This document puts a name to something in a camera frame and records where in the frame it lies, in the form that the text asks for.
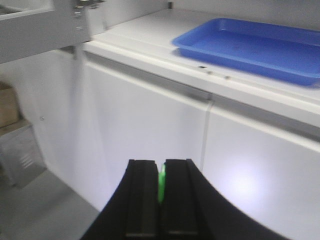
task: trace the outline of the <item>cardboard box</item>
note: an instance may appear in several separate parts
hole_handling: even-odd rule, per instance
[[[19,108],[15,90],[0,82],[0,128],[19,120]]]

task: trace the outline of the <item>white wall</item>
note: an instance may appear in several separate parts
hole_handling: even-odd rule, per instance
[[[167,8],[167,0],[107,0],[102,3],[107,28]]]
[[[101,210],[109,185],[83,69],[80,59],[59,50],[0,64],[48,169]]]
[[[173,0],[174,8],[320,30],[319,0]]]

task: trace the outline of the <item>gray floor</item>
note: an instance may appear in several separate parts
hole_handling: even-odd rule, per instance
[[[78,240],[98,214],[48,170],[22,189],[0,170],[0,240]]]

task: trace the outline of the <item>metal box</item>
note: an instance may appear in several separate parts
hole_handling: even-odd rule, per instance
[[[24,187],[45,169],[32,125],[26,120],[0,128],[0,163],[9,183]]]

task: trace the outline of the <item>white cabinet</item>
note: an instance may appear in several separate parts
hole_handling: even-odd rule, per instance
[[[129,159],[156,160],[159,168],[165,159],[191,158],[199,166],[208,103],[146,82],[158,77],[133,75],[128,66],[123,72],[92,62],[86,67],[110,195]]]
[[[235,206],[294,240],[320,235],[320,143],[213,106],[203,173]]]

